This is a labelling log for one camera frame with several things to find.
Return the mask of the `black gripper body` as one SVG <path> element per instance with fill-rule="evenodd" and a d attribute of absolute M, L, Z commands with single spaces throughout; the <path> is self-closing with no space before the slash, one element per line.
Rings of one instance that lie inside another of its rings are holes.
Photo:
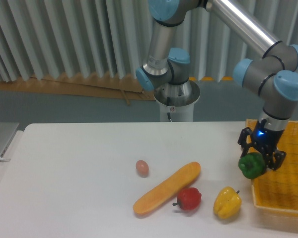
<path fill-rule="evenodd" d="M 277 144 L 283 134 L 284 130 L 273 131 L 266 128 L 260 128 L 258 126 L 252 130 L 250 127 L 244 128 L 239 136 L 238 144 L 241 143 L 253 143 L 253 147 L 256 151 L 262 154 L 262 147 L 272 151 L 277 149 Z"/>

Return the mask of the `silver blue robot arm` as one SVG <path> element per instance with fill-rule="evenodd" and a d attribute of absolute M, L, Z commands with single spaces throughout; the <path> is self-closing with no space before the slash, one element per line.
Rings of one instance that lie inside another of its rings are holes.
<path fill-rule="evenodd" d="M 199 7 L 216 14 L 262 57 L 243 59 L 233 70 L 234 81 L 265 102 L 255 128 L 244 128 L 238 143 L 243 156 L 250 148 L 259 152 L 260 174 L 277 170 L 286 157 L 277 145 L 298 103 L 298 45 L 278 40 L 237 2 L 150 0 L 155 23 L 148 56 L 136 69 L 136 77 L 145 90 L 154 92 L 162 120 L 172 122 L 177 109 L 194 105 L 200 91 L 189 82 L 190 56 L 171 42 L 186 13 Z"/>

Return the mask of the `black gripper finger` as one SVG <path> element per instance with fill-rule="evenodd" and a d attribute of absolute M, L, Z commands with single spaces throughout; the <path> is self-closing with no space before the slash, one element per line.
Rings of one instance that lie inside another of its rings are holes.
<path fill-rule="evenodd" d="M 266 148 L 262 147 L 262 157 L 264 161 L 264 168 L 263 172 L 267 169 L 277 170 L 281 167 L 285 157 L 286 152 L 280 151 L 278 149 L 272 151 L 271 149 L 267 150 Z"/>
<path fill-rule="evenodd" d="M 240 157 L 244 157 L 245 155 L 247 155 L 249 148 L 253 147 L 253 143 L 241 143 L 241 149 L 242 149 L 242 153 Z"/>

